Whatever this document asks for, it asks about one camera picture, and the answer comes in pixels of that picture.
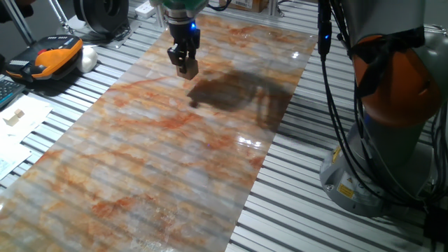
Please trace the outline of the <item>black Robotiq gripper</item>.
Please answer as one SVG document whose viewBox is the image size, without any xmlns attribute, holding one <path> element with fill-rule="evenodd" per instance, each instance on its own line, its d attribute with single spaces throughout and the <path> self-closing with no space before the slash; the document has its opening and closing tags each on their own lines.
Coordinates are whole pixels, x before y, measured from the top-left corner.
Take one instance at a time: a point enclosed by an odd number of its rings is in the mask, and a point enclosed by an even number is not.
<svg viewBox="0 0 448 252">
<path fill-rule="evenodd" d="M 187 73 L 186 57 L 188 44 L 188 57 L 195 59 L 197 49 L 200 47 L 200 29 L 195 21 L 185 24 L 170 24 L 169 32 L 174 38 L 174 44 L 167 50 L 171 63 L 176 66 L 180 73 Z"/>
</svg>

